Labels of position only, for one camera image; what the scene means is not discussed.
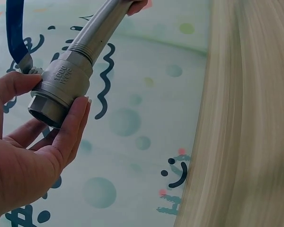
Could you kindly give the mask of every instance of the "skin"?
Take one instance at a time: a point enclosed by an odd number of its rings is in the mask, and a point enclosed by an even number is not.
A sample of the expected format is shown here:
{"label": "skin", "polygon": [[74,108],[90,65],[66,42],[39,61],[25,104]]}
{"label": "skin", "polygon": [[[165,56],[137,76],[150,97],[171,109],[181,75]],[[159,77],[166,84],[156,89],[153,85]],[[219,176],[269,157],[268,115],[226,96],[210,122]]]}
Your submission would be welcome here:
{"label": "skin", "polygon": [[[137,0],[128,15],[139,12],[147,0]],[[11,134],[3,136],[3,105],[31,91],[41,75],[10,72],[0,78],[0,216],[30,204],[43,196],[56,182],[62,170],[76,157],[88,121],[90,102],[77,98],[61,127],[31,145],[45,129],[31,119]]]}

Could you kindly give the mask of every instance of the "metal pipe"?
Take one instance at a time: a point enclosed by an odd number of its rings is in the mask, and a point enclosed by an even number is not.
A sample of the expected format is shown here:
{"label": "metal pipe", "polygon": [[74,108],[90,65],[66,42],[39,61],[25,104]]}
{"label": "metal pipe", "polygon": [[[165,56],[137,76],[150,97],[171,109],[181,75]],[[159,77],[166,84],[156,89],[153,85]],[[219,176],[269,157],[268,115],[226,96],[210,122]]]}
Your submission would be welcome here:
{"label": "metal pipe", "polygon": [[69,48],[50,63],[31,92],[28,111],[35,118],[61,128],[73,101],[86,95],[92,67],[131,4],[129,0],[107,0]]}

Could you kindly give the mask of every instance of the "red dot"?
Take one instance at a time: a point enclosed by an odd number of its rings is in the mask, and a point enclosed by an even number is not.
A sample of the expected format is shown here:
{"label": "red dot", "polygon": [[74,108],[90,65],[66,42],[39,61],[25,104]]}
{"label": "red dot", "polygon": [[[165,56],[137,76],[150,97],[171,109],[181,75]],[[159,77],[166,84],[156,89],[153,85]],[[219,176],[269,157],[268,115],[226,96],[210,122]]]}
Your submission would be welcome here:
{"label": "red dot", "polygon": [[178,154],[179,155],[184,155],[185,154],[185,149],[184,148],[179,148]]}
{"label": "red dot", "polygon": [[160,189],[159,190],[159,196],[166,195],[166,190],[165,189]]}

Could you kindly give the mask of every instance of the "finger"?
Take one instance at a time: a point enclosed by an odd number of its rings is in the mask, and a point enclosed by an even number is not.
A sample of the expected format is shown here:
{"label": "finger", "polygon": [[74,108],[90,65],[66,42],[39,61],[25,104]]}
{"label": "finger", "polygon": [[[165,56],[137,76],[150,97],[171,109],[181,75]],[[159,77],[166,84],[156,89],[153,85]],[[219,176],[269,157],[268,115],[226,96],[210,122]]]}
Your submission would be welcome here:
{"label": "finger", "polygon": [[81,139],[82,139],[82,135],[83,135],[83,132],[84,132],[84,129],[85,129],[85,126],[87,124],[87,121],[89,119],[89,111],[90,111],[90,107],[91,107],[91,100],[89,100],[89,103],[87,104],[86,106],[86,110],[85,110],[85,113],[84,113],[84,116],[83,116],[83,119],[81,121],[81,124],[80,124],[80,128],[79,128],[79,133],[78,133],[78,137],[77,137],[77,141],[71,151],[71,154],[68,158],[68,162],[67,162],[67,166],[75,159],[76,155],[77,155],[77,152],[78,152],[78,148],[79,148],[79,145],[80,145],[80,142],[81,142]]}
{"label": "finger", "polygon": [[10,72],[0,78],[0,100],[7,103],[15,96],[31,91],[41,81],[41,75]]}
{"label": "finger", "polygon": [[45,146],[49,146],[53,144],[53,140],[56,138],[59,130],[53,129],[50,133],[47,134],[46,137],[41,139],[39,142],[37,142],[35,145],[33,145],[29,150],[37,151]]}
{"label": "finger", "polygon": [[135,13],[138,13],[141,11],[141,9],[144,8],[144,6],[147,5],[148,0],[137,0],[132,4],[132,6],[129,8],[127,15],[131,16]]}
{"label": "finger", "polygon": [[77,136],[83,119],[88,99],[85,97],[77,98],[68,112],[61,129],[51,146],[45,146],[37,154],[46,156],[56,171],[56,174],[65,168],[68,157],[77,141]]}
{"label": "finger", "polygon": [[3,140],[12,139],[22,148],[27,148],[42,133],[46,124],[36,118],[26,122],[11,134],[3,138]]}

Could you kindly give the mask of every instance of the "blonde hair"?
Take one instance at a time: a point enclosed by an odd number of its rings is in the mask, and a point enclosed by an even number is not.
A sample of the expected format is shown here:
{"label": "blonde hair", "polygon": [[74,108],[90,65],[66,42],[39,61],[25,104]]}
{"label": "blonde hair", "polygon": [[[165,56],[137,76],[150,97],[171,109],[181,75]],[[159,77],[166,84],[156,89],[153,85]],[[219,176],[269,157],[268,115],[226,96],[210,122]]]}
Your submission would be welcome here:
{"label": "blonde hair", "polygon": [[176,227],[284,227],[284,0],[213,0]]}

